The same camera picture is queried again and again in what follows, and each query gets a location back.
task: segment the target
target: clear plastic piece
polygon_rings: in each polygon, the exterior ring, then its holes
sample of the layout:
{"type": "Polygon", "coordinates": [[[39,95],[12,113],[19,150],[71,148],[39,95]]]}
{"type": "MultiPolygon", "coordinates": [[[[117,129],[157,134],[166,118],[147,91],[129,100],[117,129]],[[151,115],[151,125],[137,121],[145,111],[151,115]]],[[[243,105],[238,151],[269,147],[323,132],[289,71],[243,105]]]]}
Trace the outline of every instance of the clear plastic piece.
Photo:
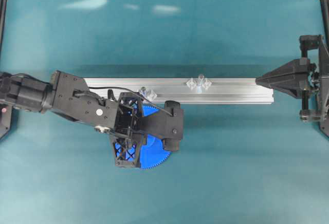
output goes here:
{"type": "Polygon", "coordinates": [[[197,84],[196,84],[196,82],[194,81],[193,78],[190,78],[190,80],[186,82],[186,85],[187,85],[191,90],[193,90],[193,89],[197,86],[197,84]]]}
{"type": "Polygon", "coordinates": [[[194,80],[193,78],[190,78],[187,82],[186,85],[193,90],[194,88],[196,88],[196,92],[198,94],[202,93],[202,88],[204,88],[205,90],[209,89],[209,87],[211,86],[211,81],[207,78],[205,78],[205,76],[203,74],[200,74],[198,76],[198,78],[196,80],[194,80]]]}
{"type": "Polygon", "coordinates": [[[209,89],[209,87],[211,86],[211,81],[207,78],[204,79],[203,83],[202,83],[202,87],[207,90],[209,89]]]}
{"type": "Polygon", "coordinates": [[[146,87],[141,87],[138,92],[150,101],[154,101],[158,96],[152,89],[146,87]]]}

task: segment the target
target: wire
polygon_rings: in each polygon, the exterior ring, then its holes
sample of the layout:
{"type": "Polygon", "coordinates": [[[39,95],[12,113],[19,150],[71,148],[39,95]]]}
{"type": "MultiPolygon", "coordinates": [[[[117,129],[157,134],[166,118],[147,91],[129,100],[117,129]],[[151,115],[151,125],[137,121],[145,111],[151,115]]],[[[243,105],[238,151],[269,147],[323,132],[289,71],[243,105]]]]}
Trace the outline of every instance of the wire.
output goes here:
{"type": "Polygon", "coordinates": [[[23,77],[26,77],[26,78],[29,78],[29,79],[33,79],[33,80],[37,80],[37,81],[40,81],[44,84],[49,84],[48,82],[44,82],[44,81],[41,81],[39,79],[36,79],[35,77],[32,77],[31,75],[26,74],[26,73],[17,73],[17,74],[14,74],[14,75],[10,76],[10,78],[15,78],[15,77],[20,77],[20,76],[23,76],[23,77]]]}
{"type": "Polygon", "coordinates": [[[121,90],[125,90],[128,91],[130,93],[132,93],[133,95],[142,98],[144,101],[147,101],[152,107],[157,108],[165,113],[167,113],[170,116],[173,116],[169,111],[165,110],[164,108],[158,107],[157,105],[155,105],[153,102],[151,102],[150,100],[148,100],[147,98],[133,92],[131,89],[127,89],[127,88],[122,88],[122,87],[112,87],[112,86],[104,86],[104,87],[89,87],[89,89],[121,89],[121,90]]]}

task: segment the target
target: black mount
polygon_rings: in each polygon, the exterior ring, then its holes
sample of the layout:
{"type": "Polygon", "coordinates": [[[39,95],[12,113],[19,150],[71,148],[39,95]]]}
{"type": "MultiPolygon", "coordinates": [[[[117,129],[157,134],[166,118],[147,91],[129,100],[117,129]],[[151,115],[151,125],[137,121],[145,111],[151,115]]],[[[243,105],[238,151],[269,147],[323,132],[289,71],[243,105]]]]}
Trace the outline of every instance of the black mount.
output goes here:
{"type": "Polygon", "coordinates": [[[299,38],[301,57],[256,78],[258,85],[302,99],[302,121],[320,122],[321,130],[329,136],[329,53],[323,36],[303,35],[299,38]],[[308,51],[319,50],[319,71],[308,59],[308,51]],[[316,109],[308,108],[309,98],[315,95],[316,109]]]}

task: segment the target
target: gear teeth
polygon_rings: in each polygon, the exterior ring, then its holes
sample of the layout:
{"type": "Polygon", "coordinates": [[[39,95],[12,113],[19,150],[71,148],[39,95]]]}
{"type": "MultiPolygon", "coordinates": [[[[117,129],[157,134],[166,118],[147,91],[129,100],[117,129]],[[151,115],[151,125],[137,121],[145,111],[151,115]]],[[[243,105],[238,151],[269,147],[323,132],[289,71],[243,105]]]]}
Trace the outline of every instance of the gear teeth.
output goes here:
{"type": "MultiPolygon", "coordinates": [[[[143,111],[144,115],[148,116],[155,112],[157,112],[159,109],[147,104],[143,104],[143,111]]],[[[148,135],[151,138],[154,138],[154,142],[149,145],[143,145],[140,152],[140,169],[152,169],[164,161],[167,160],[171,152],[165,151],[162,148],[162,141],[152,135],[148,135]]]]}
{"type": "Polygon", "coordinates": [[[159,165],[162,164],[164,161],[166,161],[166,160],[168,159],[169,156],[170,156],[170,153],[167,154],[166,157],[164,157],[162,161],[160,161],[160,162],[158,162],[158,163],[156,163],[156,164],[154,164],[154,165],[152,165],[152,166],[147,166],[147,167],[142,167],[142,166],[141,166],[140,169],[141,169],[141,170],[146,170],[146,169],[152,169],[152,168],[154,168],[154,167],[156,167],[156,166],[159,166],[159,165]]]}

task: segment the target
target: black cable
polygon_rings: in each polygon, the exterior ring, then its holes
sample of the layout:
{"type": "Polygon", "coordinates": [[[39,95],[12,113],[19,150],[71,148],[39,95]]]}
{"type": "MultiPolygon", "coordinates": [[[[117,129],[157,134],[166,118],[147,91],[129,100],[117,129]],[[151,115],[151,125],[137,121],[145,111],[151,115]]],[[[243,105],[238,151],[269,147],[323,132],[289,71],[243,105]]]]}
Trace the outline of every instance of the black cable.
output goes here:
{"type": "Polygon", "coordinates": [[[165,110],[164,108],[158,107],[157,105],[155,105],[154,103],[152,103],[150,100],[148,100],[147,98],[133,92],[131,89],[127,89],[127,88],[122,88],[122,87],[112,87],[112,86],[104,86],[104,87],[89,87],[89,89],[121,89],[121,90],[125,90],[128,91],[132,94],[134,94],[135,96],[142,98],[144,101],[147,101],[152,107],[157,108],[165,113],[167,113],[170,116],[173,116],[169,111],[165,110]]]}

